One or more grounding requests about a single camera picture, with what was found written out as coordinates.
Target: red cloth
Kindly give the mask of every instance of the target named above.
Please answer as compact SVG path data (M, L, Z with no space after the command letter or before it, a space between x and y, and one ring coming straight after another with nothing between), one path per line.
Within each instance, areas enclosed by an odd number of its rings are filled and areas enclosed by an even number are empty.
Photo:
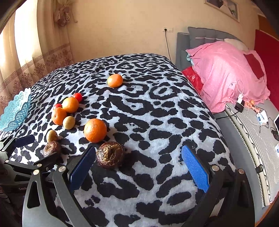
M270 100L279 110L279 41L274 37L256 30L255 51L261 57L266 77Z
M193 70L192 66L184 69L182 73L191 82L197 92L201 94L203 83L201 82L200 76Z
M261 64L259 63L259 61L255 58L255 56L253 54L244 54L244 56L246 57L253 73L256 75L256 77L258 79L260 79L261 77L264 76L264 72L261 68Z

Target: white pillow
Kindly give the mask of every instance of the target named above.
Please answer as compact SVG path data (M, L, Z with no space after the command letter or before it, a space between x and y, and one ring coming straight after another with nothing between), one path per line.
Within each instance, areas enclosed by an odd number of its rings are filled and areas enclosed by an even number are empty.
M225 42L230 43L231 45L233 45L234 47L236 47L237 49L244 51L244 52L248 52L249 49L248 47L241 41L237 40L237 39L224 39Z

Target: beige wall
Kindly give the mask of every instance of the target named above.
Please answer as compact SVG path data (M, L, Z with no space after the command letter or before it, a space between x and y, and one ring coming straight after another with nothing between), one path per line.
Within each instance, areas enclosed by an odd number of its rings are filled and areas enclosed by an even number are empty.
M204 4L204 0L76 0L73 12L78 23L68 25L75 62L128 53L170 55L175 62L178 32L187 27L206 27L226 31L254 49L255 29L259 28L250 0L239 3L240 23Z

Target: white mesh mat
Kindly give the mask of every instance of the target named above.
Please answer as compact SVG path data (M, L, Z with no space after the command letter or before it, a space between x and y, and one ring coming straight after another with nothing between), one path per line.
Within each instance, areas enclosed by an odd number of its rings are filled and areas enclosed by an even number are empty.
M237 111L234 104L226 104L226 112L232 115ZM270 127L275 125L269 121L269 128L259 125L256 113L253 110L244 108L242 113L237 113L231 117L238 131L243 136L249 147L250 156L255 166L262 165L263 171L258 174L264 205L269 205L274 201L279 191L279 156L275 146L279 143L271 132Z

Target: beige curtain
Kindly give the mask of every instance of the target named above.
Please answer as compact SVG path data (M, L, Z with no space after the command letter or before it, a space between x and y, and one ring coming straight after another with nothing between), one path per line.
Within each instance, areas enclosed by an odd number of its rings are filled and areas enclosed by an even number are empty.
M67 28L53 20L60 7L57 0L27 0L0 34L0 114L21 90L74 63Z

